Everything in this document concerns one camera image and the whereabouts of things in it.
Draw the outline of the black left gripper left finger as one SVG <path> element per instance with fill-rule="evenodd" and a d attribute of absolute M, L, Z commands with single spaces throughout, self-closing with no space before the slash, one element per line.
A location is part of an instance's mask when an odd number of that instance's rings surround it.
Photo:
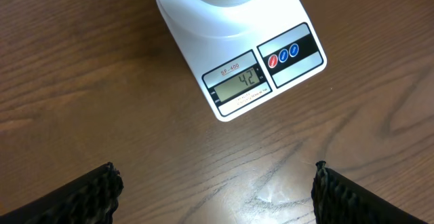
<path fill-rule="evenodd" d="M 105 224 L 113 222 L 123 181 L 111 162 L 1 216 L 11 224 Z"/>

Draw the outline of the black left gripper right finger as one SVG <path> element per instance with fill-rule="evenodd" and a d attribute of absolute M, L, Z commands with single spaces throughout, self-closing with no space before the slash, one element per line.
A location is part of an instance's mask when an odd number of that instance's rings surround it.
<path fill-rule="evenodd" d="M 316 224 L 427 224 L 335 170 L 316 164 L 311 198 Z"/>

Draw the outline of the white digital kitchen scale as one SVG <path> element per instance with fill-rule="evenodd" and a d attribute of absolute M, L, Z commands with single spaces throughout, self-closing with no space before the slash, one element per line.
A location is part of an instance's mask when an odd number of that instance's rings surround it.
<path fill-rule="evenodd" d="M 156 0 L 214 115 L 230 121 L 323 71 L 326 54 L 300 0 L 218 7 Z"/>

